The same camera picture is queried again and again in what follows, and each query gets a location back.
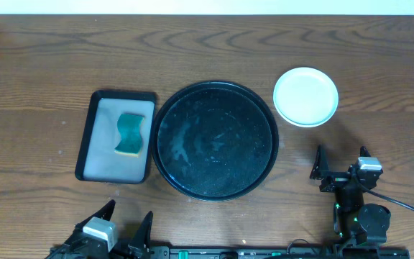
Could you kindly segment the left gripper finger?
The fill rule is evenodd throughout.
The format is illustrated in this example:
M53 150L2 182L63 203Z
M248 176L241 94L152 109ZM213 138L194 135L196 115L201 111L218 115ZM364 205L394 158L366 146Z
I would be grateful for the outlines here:
M149 252L150 234L152 228L153 212L149 211L144 217L136 234L128 244L130 252Z
M112 214L114 213L115 205L116 202L112 199L97 212L95 212L88 218L84 219L82 222L77 223L77 225L75 226L75 230L82 230L83 227L94 217L109 221L112 217Z

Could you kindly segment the light blue plate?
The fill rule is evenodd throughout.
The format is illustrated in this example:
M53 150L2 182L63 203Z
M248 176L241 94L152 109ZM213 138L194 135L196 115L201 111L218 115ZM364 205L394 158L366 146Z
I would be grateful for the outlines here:
M339 93L324 72L310 67L293 68L275 83L272 100L277 113L298 127L317 127L336 113Z

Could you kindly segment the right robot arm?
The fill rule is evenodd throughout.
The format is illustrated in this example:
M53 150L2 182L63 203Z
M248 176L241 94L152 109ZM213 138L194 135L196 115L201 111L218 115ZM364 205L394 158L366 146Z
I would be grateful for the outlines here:
M377 186L382 165L362 146L360 155L346 171L332 171L323 146L319 145L310 178L321 182L321 192L333 193L333 230L340 241L333 245L337 258L378 258L379 246L387 241L391 213L379 204L364 202L364 193Z

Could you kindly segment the green yellow sponge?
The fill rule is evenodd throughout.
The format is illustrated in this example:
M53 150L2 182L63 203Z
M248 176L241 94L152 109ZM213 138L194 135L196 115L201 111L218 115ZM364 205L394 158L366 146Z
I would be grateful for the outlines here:
M120 155L138 157L142 147L143 139L141 126L144 117L137 114L121 114L117 121L117 129L120 136L118 145L114 151Z

